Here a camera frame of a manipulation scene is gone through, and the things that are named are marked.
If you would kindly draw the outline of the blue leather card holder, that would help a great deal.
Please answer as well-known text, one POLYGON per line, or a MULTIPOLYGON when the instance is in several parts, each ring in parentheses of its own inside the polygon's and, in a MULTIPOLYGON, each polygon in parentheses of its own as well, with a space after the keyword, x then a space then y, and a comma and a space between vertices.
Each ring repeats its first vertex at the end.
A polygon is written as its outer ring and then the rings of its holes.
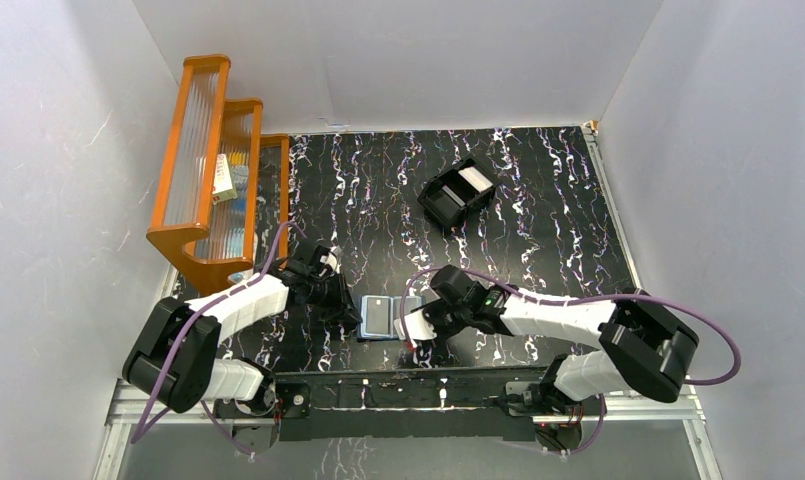
POLYGON ((401 302, 401 296, 364 295, 361 298, 358 340, 360 342, 398 340, 394 320, 399 313, 401 302))

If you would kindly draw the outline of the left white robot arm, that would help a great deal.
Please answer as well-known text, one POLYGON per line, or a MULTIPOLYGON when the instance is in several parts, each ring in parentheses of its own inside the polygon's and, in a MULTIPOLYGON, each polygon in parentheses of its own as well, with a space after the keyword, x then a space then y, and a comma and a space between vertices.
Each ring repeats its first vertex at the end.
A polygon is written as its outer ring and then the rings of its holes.
POLYGON ((153 308, 122 377, 176 413, 203 401, 235 400, 253 416, 277 400, 272 372, 248 358, 218 357, 220 344, 262 319, 307 306, 324 322, 356 325, 360 316, 340 267, 341 250, 310 241, 228 289, 153 308))

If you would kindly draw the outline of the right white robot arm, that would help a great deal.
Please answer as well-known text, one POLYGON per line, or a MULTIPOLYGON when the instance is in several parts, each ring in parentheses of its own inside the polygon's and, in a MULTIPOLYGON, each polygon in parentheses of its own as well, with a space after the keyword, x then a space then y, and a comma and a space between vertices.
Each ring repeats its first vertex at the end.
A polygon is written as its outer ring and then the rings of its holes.
POLYGON ((535 386, 507 387, 508 408, 565 414, 592 396, 625 390, 672 403, 699 344, 692 329, 647 294, 537 296, 453 265, 435 270, 430 288, 436 300, 400 312, 394 322, 398 335, 412 347, 468 327, 590 347, 586 354, 556 357, 535 386))

